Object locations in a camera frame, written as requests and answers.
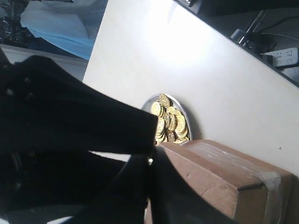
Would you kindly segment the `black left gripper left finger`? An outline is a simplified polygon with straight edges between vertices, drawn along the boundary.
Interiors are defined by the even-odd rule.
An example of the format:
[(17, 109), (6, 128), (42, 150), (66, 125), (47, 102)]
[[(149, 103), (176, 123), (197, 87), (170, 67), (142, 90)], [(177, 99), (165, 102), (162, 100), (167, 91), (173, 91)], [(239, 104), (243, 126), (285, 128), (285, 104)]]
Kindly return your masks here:
[(157, 117), (112, 99), (42, 56), (0, 64), (0, 151), (150, 154)]

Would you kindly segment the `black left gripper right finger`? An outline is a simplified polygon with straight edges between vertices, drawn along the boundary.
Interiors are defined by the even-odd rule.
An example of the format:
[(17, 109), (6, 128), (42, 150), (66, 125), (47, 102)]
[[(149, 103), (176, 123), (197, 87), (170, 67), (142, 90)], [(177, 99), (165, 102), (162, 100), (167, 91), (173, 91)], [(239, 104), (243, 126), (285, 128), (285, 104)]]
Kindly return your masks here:
[(231, 224), (201, 198), (164, 151), (128, 162), (91, 152), (0, 157), (0, 218), (10, 224)]

